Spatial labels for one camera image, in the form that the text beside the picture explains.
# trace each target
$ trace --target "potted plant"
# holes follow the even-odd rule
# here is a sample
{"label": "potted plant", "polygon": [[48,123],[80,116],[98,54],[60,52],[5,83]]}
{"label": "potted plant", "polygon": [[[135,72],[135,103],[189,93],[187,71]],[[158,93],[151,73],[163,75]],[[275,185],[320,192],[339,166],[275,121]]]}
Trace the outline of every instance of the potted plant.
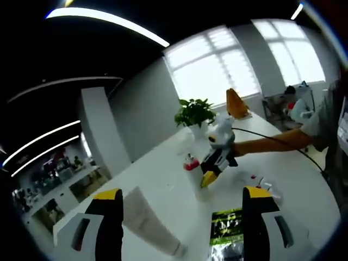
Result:
{"label": "potted plant", "polygon": [[214,122],[215,113],[210,109],[208,99],[179,100],[181,108],[175,115],[175,123],[177,126],[183,125],[191,129],[196,139],[203,138],[208,124]]}

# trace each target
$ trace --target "white flower pot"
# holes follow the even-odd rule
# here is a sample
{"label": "white flower pot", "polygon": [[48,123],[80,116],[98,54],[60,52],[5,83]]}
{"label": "white flower pot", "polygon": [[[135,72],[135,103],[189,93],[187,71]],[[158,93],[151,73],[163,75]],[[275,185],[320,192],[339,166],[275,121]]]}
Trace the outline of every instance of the white flower pot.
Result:
{"label": "white flower pot", "polygon": [[206,122],[202,122],[201,128],[198,126],[198,124],[189,126],[190,130],[192,131],[195,140],[205,139],[206,133],[208,130],[208,124]]}

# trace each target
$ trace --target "orange object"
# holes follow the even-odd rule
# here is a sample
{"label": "orange object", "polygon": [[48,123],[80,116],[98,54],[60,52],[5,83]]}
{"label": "orange object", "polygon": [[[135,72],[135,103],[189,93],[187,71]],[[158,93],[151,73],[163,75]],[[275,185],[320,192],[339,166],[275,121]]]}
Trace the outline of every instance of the orange object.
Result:
{"label": "orange object", "polygon": [[233,89],[228,89],[226,91],[227,98],[227,112],[235,119],[242,119],[249,115],[248,106],[245,102],[238,96],[238,94]]}

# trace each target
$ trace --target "black ceiling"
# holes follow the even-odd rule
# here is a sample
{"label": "black ceiling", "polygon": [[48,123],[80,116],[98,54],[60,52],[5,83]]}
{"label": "black ceiling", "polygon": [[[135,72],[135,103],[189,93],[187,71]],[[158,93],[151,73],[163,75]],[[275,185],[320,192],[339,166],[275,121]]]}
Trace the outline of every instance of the black ceiling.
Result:
{"label": "black ceiling", "polygon": [[[45,20],[62,2],[17,1],[18,6],[11,9],[16,12],[16,22],[7,28],[8,83],[0,89],[1,110],[5,111],[0,144],[8,153],[47,131],[77,120],[75,106],[81,88],[106,85],[111,90],[116,81],[60,84],[32,91],[9,104],[8,99],[43,81],[63,78],[107,75],[126,82],[162,55],[161,45],[109,22],[85,17]],[[295,0],[74,0],[71,7],[123,17],[175,44],[222,24],[235,26],[257,18],[289,19],[298,4]],[[296,21],[318,30],[304,12]]]}

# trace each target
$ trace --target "person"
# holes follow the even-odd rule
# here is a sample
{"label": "person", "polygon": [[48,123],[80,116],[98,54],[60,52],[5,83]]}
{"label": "person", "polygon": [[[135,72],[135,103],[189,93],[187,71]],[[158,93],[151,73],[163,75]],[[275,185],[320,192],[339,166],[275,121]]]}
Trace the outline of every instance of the person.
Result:
{"label": "person", "polygon": [[300,129],[274,138],[236,143],[236,156],[260,152],[284,152],[314,145],[318,151],[328,147],[323,176],[334,194],[341,214],[348,213],[348,71],[334,82],[316,113]]}
{"label": "person", "polygon": [[78,156],[75,156],[74,164],[75,164],[76,167],[82,166],[82,162],[81,162],[81,160],[78,158]]}

